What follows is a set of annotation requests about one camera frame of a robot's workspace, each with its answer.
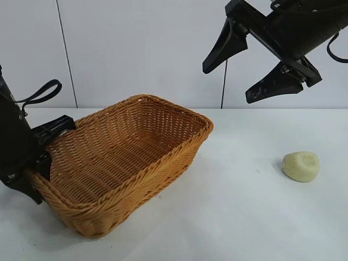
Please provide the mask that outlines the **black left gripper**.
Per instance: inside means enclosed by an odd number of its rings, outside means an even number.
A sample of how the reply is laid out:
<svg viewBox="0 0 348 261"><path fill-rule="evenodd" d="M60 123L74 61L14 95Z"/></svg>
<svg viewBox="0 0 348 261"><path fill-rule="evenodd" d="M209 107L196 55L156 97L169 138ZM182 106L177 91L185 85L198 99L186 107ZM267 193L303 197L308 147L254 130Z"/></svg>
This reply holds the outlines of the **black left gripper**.
<svg viewBox="0 0 348 261"><path fill-rule="evenodd" d="M57 79L52 79L28 98L15 100L5 80L1 77L1 179L13 190L42 203L41 194L24 175L33 169L50 181L52 157L47 147L64 131L75 130L73 118L63 115L55 120L30 128L25 106L46 102L62 89Z"/></svg>

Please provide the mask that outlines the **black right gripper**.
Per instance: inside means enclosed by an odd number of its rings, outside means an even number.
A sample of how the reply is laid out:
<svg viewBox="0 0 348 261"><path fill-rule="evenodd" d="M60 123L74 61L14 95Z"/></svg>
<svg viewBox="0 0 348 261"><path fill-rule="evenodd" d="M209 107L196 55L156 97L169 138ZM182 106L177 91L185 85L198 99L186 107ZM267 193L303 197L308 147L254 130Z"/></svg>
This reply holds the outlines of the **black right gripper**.
<svg viewBox="0 0 348 261"><path fill-rule="evenodd" d="M226 21L202 63L209 74L230 57L248 48L251 34L279 63L245 92L246 102L298 94L302 84L311 87L322 80L306 55L327 40L334 41L347 27L347 1L274 1L263 15L246 1L230 1Z"/></svg>

